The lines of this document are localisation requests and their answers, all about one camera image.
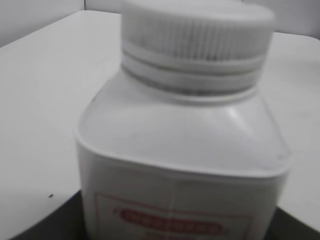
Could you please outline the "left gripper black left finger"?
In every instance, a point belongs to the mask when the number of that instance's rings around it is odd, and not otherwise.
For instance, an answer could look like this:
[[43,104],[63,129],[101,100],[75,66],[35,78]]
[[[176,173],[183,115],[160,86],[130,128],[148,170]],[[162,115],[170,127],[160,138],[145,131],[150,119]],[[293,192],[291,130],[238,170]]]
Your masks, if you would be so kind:
[[13,237],[13,240],[86,240],[88,238],[82,194],[79,190],[66,203],[38,222]]

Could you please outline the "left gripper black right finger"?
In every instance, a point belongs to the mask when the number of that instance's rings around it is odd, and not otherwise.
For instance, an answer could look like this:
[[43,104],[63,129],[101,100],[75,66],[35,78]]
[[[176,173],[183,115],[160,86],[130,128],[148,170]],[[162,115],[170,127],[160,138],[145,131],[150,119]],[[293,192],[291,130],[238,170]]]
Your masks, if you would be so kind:
[[272,240],[319,240],[320,232],[277,208],[271,222]]

